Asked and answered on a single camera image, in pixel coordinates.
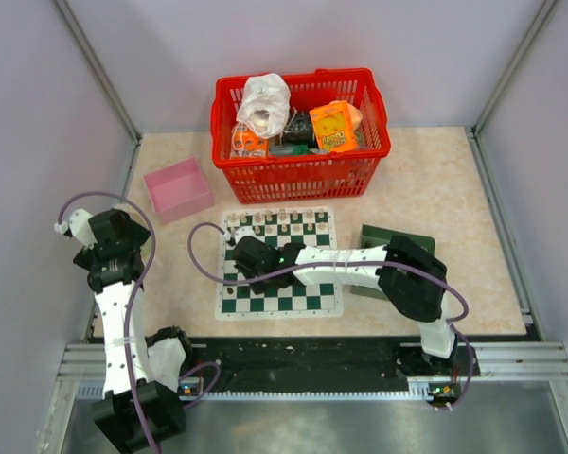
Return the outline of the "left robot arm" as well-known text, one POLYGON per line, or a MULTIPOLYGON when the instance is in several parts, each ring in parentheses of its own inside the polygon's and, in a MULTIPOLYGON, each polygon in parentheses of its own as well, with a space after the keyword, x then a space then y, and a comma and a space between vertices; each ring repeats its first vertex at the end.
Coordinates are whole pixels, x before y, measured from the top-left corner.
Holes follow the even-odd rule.
POLYGON ((124 211, 92 215, 78 209, 68 233, 82 248, 74 258, 88 272, 103 325, 103 397, 91 409, 99 430, 121 453, 135 453, 183 432, 179 376, 192 348, 177 326, 146 336, 143 326, 145 269, 141 249, 150 231, 124 211))

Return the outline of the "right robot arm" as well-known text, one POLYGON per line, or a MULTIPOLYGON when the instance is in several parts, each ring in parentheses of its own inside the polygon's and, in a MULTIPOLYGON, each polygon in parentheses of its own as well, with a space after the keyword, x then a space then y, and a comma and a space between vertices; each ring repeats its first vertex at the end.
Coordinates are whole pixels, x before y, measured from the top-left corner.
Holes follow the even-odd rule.
POLYGON ((447 267, 406 236, 386 245, 336 250, 288 243, 275 247, 255 236, 232 240, 232 259, 252 291, 340 285, 371 288, 417 324, 424 354, 449 359, 456 347, 450 327, 447 267))

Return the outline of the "green white chess board mat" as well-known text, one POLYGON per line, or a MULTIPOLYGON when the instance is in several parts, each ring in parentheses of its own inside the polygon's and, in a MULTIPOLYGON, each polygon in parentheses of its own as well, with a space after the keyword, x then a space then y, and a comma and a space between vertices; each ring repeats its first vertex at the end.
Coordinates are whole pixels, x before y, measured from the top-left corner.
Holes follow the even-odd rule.
MULTIPOLYGON (((221 214, 221 227, 252 226, 257 239, 274 247, 302 243, 335 249, 337 238, 333 210, 327 206, 229 210, 221 214)), ((220 321, 338 317, 343 313, 339 284, 294 285, 266 294, 255 294, 248 286, 233 286, 227 295, 217 285, 215 316, 220 321)))

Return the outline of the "pink plastic box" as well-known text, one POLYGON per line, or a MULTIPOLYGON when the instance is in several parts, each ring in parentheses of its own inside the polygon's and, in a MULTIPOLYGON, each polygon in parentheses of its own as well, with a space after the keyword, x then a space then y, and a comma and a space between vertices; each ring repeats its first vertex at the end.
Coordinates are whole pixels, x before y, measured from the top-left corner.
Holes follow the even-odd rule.
POLYGON ((186 218, 215 204, 214 195, 196 158, 143 176, 153 212, 163 225, 186 218))

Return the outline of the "small orange patterned box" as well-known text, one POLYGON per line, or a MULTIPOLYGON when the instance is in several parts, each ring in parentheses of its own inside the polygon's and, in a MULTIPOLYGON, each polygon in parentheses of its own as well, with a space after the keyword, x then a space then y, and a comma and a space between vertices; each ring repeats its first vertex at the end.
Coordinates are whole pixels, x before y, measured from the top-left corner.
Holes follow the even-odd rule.
POLYGON ((256 136, 247 126, 237 124, 232 130, 230 158, 265 158, 269 141, 256 136))

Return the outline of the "green tray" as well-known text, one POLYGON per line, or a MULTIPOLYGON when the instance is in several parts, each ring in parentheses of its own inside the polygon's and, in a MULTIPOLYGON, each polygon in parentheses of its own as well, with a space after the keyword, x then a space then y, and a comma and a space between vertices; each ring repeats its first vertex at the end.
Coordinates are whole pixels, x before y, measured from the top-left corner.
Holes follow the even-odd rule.
MULTIPOLYGON (((431 236, 421 236, 416 234, 404 233, 401 231, 385 229, 373 225, 364 224, 360 235, 360 248, 372 248, 375 246, 388 246, 393 236, 404 236, 414 241, 419 247, 431 254, 435 253, 435 239, 431 236)), ((377 289, 352 286, 350 292, 354 295, 364 296, 372 299, 388 301, 387 297, 377 289)))

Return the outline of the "red plastic shopping basket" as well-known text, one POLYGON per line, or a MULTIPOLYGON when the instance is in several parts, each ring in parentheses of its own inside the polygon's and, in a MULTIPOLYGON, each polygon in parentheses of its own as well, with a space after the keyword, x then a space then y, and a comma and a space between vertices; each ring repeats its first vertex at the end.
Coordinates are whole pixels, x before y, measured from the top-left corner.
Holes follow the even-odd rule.
POLYGON ((283 79, 292 93, 291 106, 300 112, 335 99, 358 108, 364 147, 339 154, 232 158, 232 130, 247 77, 225 77, 216 82, 210 117, 215 168, 241 203, 361 196, 391 150, 387 112, 372 72, 362 67, 317 69, 283 79))

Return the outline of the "white crumpled plastic bag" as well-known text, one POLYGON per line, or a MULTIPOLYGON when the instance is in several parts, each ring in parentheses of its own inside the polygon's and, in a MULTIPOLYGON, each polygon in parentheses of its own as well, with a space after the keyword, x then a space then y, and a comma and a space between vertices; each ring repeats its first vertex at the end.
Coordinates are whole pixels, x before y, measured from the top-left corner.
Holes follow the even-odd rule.
POLYGON ((236 120, 261 139, 283 132, 290 115, 291 91, 276 73, 250 77, 242 89, 236 120))

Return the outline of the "orange snack box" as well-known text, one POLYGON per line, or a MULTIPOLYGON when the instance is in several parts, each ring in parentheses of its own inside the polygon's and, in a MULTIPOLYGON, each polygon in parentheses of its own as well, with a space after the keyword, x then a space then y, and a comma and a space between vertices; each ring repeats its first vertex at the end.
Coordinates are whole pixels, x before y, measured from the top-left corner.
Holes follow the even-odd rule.
POLYGON ((345 100, 336 100, 309 112, 318 148, 326 153, 343 153, 358 147, 356 130, 362 113, 345 100))

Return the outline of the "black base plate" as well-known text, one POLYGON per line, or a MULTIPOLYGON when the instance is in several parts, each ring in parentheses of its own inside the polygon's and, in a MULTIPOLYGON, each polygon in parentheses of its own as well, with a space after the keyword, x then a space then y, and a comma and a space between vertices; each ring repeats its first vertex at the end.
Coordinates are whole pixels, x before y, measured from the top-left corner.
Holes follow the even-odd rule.
POLYGON ((430 357, 417 337, 191 337, 181 376, 214 361, 216 392, 320 393, 402 391, 415 377, 446 382, 477 375, 473 348, 460 341, 452 357, 430 357))

